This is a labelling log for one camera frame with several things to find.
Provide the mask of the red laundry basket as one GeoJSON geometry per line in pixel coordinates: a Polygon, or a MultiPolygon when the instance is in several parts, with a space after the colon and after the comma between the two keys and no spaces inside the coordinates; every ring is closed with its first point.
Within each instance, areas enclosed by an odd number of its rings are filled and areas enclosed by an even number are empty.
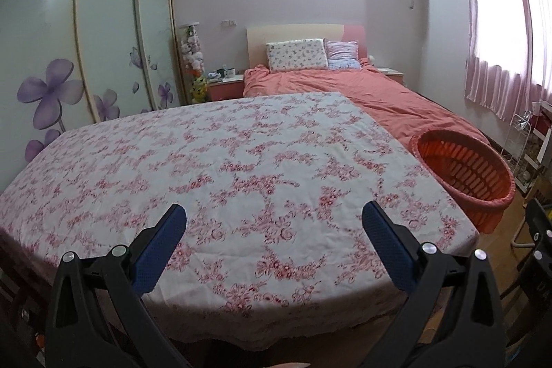
{"type": "Polygon", "coordinates": [[[495,231],[515,197],[514,176],[500,154],[478,139],[445,129],[418,133],[409,149],[478,232],[495,231]]]}

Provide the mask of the floral tablecloth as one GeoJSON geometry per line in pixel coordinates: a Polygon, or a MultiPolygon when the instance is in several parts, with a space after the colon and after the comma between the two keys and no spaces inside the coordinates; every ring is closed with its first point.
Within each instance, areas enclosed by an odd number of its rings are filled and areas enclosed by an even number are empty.
{"type": "Polygon", "coordinates": [[[396,309],[365,203],[466,254],[472,222],[367,112],[337,92],[171,108],[63,133],[1,196],[1,235],[47,280],[106,254],[174,203],[185,234],[145,304],[172,339],[263,349],[396,309]]]}

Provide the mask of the coral bed duvet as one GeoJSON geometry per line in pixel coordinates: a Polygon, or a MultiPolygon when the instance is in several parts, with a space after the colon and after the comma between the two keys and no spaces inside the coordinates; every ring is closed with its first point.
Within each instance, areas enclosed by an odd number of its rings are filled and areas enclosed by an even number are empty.
{"type": "Polygon", "coordinates": [[[244,73],[245,97],[316,91],[341,93],[404,146],[417,133],[437,128],[461,132],[485,144],[489,142],[468,120],[369,65],[360,69],[301,69],[275,73],[259,65],[244,73]]]}

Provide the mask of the right nightstand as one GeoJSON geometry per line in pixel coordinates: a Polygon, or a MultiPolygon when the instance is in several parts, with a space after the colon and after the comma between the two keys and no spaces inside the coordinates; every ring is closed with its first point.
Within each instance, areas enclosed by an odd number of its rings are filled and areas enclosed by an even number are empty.
{"type": "Polygon", "coordinates": [[[378,68],[377,71],[395,82],[398,82],[401,86],[404,85],[404,75],[400,71],[391,68],[378,68]]]}

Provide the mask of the pink left nightstand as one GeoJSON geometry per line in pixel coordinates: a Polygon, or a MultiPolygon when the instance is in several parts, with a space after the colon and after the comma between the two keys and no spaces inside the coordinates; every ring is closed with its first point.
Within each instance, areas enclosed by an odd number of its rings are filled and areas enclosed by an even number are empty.
{"type": "Polygon", "coordinates": [[[209,84],[208,94],[212,101],[226,101],[242,98],[244,91],[243,75],[225,78],[209,84]]]}

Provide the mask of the pink striped pillow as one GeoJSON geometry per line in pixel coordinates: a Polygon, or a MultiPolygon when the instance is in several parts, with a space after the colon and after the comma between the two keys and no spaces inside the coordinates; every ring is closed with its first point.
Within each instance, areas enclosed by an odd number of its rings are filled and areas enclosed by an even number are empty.
{"type": "Polygon", "coordinates": [[[326,58],[331,70],[360,69],[359,45],[356,41],[325,41],[326,58]]]}

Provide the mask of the plush toy stack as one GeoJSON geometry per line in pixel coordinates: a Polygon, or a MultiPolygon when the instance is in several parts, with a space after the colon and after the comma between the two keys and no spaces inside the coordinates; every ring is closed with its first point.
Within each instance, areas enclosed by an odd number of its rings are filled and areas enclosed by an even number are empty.
{"type": "Polygon", "coordinates": [[[197,33],[197,23],[179,28],[180,55],[183,60],[184,87],[191,104],[208,100],[208,82],[205,78],[204,56],[197,33]]]}

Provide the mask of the floral white pillow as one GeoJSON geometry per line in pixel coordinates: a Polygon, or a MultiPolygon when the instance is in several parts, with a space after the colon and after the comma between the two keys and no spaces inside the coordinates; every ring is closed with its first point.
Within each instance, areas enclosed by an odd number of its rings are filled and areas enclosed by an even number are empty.
{"type": "Polygon", "coordinates": [[[269,42],[266,44],[266,53],[271,72],[328,69],[322,38],[269,42]]]}

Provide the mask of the pink curtain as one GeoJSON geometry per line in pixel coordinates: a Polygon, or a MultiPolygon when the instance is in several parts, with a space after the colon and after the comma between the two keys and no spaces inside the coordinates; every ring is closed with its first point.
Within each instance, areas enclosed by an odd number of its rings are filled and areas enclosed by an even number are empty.
{"type": "Polygon", "coordinates": [[[551,99],[551,0],[469,0],[464,95],[508,121],[551,99]]]}

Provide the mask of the glass floral wardrobe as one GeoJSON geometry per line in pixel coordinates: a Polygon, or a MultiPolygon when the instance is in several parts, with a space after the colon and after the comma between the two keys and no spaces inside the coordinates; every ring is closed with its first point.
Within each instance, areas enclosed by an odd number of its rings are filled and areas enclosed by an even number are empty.
{"type": "Polygon", "coordinates": [[[1,0],[1,182],[58,136],[182,106],[172,0],[1,0]]]}

